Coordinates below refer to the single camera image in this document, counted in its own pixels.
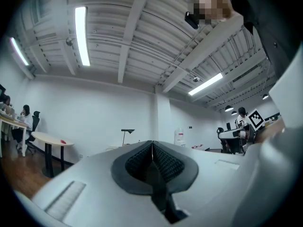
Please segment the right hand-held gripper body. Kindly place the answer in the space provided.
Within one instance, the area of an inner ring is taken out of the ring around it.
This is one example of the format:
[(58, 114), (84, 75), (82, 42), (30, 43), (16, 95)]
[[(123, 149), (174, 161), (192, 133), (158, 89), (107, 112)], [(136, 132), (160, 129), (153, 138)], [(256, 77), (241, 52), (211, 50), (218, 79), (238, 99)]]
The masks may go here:
[(261, 117), (257, 110), (254, 110), (252, 113), (248, 113), (247, 124), (240, 127), (243, 128), (246, 132), (246, 142), (254, 142), (256, 133), (262, 127), (264, 122), (264, 119)]

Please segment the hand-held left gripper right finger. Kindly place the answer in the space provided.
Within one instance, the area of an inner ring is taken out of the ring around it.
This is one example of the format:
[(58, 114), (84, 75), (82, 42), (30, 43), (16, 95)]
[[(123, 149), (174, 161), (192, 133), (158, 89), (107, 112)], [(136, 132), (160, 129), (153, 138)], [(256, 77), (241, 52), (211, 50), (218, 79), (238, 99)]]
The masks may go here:
[(169, 221), (232, 221), (239, 202), (233, 182), (242, 158), (154, 141), (153, 162), (165, 182)]

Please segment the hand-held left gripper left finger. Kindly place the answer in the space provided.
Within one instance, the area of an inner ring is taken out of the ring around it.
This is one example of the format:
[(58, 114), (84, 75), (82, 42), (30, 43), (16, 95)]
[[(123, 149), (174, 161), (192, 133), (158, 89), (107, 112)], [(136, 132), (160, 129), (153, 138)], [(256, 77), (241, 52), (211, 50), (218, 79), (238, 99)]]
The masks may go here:
[(150, 196), (127, 193), (111, 175), (116, 158), (142, 145), (80, 160), (44, 185), (33, 203), (71, 227), (169, 227)]

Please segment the person's right forearm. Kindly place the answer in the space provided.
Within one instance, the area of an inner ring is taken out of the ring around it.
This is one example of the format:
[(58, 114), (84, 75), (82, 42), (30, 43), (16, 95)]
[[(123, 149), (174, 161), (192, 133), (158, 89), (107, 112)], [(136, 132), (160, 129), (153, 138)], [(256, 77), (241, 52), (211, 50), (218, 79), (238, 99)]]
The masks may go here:
[(262, 143), (267, 138), (273, 137), (275, 134), (281, 133), (284, 130), (284, 128), (285, 128), (285, 123), (281, 117), (271, 125), (258, 131), (256, 133), (254, 143)]

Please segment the white water dispenser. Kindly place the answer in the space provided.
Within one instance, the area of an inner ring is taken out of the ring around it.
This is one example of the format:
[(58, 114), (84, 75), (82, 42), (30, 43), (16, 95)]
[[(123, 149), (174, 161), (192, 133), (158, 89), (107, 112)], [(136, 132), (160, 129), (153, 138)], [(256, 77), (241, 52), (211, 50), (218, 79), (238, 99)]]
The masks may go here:
[(174, 135), (174, 144), (180, 147), (185, 147), (184, 133), (177, 133)]

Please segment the long ceiling light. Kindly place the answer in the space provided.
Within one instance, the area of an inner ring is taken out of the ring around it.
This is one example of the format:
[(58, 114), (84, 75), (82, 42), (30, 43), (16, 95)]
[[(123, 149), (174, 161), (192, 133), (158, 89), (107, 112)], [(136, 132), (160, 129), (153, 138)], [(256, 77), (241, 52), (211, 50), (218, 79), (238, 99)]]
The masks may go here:
[(17, 53), (21, 61), (23, 62), (24, 65), (29, 66), (29, 62), (27, 61), (26, 57), (24, 56), (21, 47), (19, 46), (17, 40), (14, 37), (10, 38), (10, 42), (14, 48), (14, 51)]
[(75, 30), (80, 59), (83, 66), (90, 66), (86, 33), (87, 8), (75, 8)]
[(208, 81), (206, 81), (205, 83), (203, 83), (200, 86), (196, 87), (195, 89), (191, 90), (188, 94), (190, 96), (193, 96), (193, 95), (197, 94), (198, 92), (204, 90), (205, 88), (211, 86), (215, 82), (221, 80), (222, 78), (223, 78), (223, 75), (221, 73), (219, 73), (216, 76), (214, 76), (211, 79), (209, 79)]

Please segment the black desk lamp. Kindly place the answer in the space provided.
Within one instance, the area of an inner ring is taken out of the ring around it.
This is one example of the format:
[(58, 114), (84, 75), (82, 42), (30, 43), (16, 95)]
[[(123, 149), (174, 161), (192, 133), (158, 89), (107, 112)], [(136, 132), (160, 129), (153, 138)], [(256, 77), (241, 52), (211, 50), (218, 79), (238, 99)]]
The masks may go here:
[(135, 129), (121, 129), (121, 132), (124, 133), (122, 146), (124, 146), (124, 142), (125, 142), (125, 133), (128, 132), (129, 134), (131, 134), (134, 131), (135, 131)]

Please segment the round wooden table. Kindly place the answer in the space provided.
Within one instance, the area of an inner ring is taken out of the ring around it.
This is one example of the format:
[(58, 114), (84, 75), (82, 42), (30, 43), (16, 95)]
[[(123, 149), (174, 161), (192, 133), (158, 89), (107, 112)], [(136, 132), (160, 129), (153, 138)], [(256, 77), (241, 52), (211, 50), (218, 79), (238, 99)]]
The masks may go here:
[[(48, 133), (43, 132), (33, 132), (32, 136), (35, 137), (35, 139), (43, 142), (45, 144), (45, 167), (42, 169), (42, 173), (49, 177), (54, 178), (61, 172), (65, 170), (65, 161), (64, 161), (64, 148), (68, 146), (73, 146), (74, 143), (70, 140), (66, 141), (66, 144), (62, 144), (60, 142), (60, 138), (56, 138), (54, 136), (51, 136)], [(60, 147), (60, 164), (61, 166), (59, 168), (55, 168), (53, 166), (53, 155), (52, 155), (52, 149), (53, 147)]]

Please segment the white leg wooden desk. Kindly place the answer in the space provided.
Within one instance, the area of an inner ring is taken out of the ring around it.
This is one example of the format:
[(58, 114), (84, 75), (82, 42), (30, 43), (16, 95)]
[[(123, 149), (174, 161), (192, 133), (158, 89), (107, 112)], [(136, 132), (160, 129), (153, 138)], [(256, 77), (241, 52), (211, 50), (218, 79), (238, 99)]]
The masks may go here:
[(11, 126), (16, 126), (16, 127), (19, 127), (19, 128), (22, 128), (23, 129), (23, 137), (22, 137), (22, 156), (25, 157), (26, 156), (26, 149), (27, 149), (27, 146), (26, 146), (26, 131), (27, 131), (27, 126), (23, 123), (20, 123), (18, 121), (13, 121), (13, 120), (10, 120), (8, 118), (5, 118), (3, 116), (0, 115), (0, 130), (1, 130), (1, 126), (2, 126), (2, 123), (5, 122)]

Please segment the person's black clothing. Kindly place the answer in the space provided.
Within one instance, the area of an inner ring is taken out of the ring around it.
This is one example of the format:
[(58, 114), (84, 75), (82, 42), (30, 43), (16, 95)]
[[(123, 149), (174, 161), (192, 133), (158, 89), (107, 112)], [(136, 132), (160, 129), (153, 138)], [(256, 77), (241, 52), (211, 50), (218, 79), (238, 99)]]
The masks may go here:
[(266, 56), (280, 78), (303, 42), (302, 0), (230, 0), (244, 26), (257, 31)]

